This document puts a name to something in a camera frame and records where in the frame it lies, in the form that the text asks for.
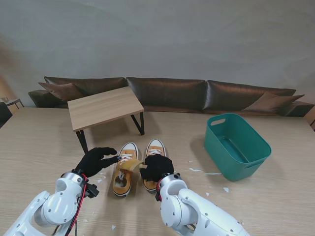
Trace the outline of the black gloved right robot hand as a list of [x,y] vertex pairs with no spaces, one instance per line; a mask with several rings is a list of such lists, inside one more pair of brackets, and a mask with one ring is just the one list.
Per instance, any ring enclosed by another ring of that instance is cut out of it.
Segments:
[[172,160],[160,154],[149,155],[144,161],[147,168],[140,169],[144,186],[149,191],[155,191],[157,183],[165,174],[173,174],[174,166]]

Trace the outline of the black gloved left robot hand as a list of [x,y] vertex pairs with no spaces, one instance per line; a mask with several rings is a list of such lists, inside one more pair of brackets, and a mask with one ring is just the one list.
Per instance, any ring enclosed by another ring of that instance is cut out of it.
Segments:
[[102,169],[118,163],[121,157],[111,147],[95,147],[89,150],[76,166],[75,170],[81,171],[87,178],[98,174]]

